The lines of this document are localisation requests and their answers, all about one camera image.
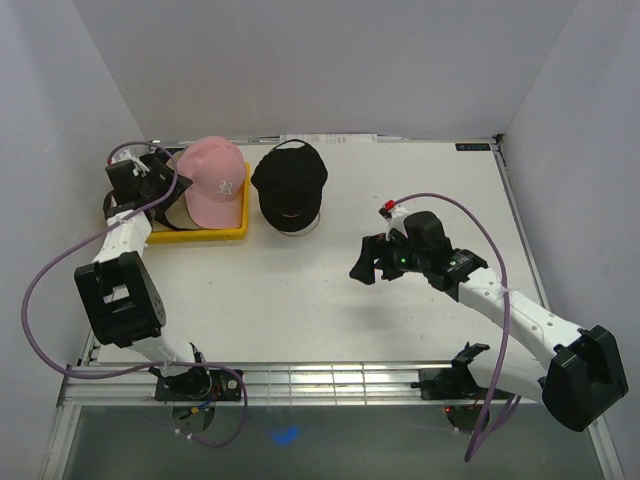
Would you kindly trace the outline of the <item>pink baseball cap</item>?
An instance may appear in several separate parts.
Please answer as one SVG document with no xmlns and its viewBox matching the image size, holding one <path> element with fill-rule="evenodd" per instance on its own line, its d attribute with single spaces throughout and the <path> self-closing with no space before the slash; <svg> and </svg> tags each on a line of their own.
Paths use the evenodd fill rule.
<svg viewBox="0 0 640 480">
<path fill-rule="evenodd" d="M 241 226 L 246 167 L 236 145 L 218 136 L 201 138 L 186 148 L 177 168 L 193 181 L 184 196 L 198 226 L 211 230 Z"/>
</svg>

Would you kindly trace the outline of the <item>black cap gold logo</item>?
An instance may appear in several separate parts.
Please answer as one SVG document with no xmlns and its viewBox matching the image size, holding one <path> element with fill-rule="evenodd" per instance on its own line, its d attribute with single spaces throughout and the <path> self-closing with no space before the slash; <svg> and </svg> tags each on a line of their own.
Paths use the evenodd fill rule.
<svg viewBox="0 0 640 480">
<path fill-rule="evenodd" d="M 316 220 L 327 180 L 319 152 L 301 139 L 276 145 L 251 176 L 264 218 L 284 233 L 305 230 Z"/>
</svg>

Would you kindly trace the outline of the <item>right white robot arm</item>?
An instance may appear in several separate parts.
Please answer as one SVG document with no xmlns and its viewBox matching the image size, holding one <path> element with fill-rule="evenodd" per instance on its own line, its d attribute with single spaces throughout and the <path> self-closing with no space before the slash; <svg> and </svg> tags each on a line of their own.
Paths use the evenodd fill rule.
<svg viewBox="0 0 640 480">
<path fill-rule="evenodd" d="M 386 230 L 363 238 L 350 277 L 372 285 L 377 271 L 387 281 L 417 273 L 434 289 L 502 327 L 535 362 L 509 369 L 499 390 L 542 403 L 561 425 L 577 432 L 628 393 L 618 344 L 609 330 L 583 328 L 502 286 L 484 259 L 452 246 L 434 213 L 396 206 L 379 213 Z"/>
</svg>

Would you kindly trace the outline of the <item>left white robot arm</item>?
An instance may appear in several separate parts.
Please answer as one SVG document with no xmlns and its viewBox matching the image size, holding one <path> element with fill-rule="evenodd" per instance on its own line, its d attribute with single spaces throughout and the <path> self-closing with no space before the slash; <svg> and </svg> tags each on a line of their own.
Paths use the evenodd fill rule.
<svg viewBox="0 0 640 480">
<path fill-rule="evenodd" d="M 212 376 L 191 342 L 163 332 L 167 313 L 142 254 L 153 222 L 166 225 L 165 211 L 192 181 L 174 174 L 170 155 L 154 150 L 137 156 L 130 147 L 106 167 L 112 190 L 103 202 L 110 231 L 92 262 L 77 268 L 74 280 L 92 331 L 102 345 L 144 356 L 149 371 L 180 398 L 201 399 Z"/>
</svg>

